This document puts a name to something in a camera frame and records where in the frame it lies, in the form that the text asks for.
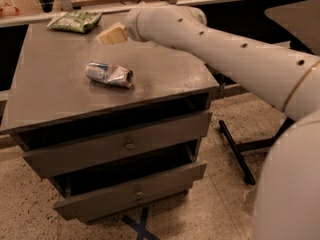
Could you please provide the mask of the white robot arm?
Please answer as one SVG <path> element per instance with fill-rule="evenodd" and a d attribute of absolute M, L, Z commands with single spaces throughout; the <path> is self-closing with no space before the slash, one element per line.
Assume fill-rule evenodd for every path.
<path fill-rule="evenodd" d="M 258 185 L 252 240 L 320 240 L 320 58 L 207 27 L 187 6 L 139 6 L 101 32 L 188 52 L 293 120 Z"/>

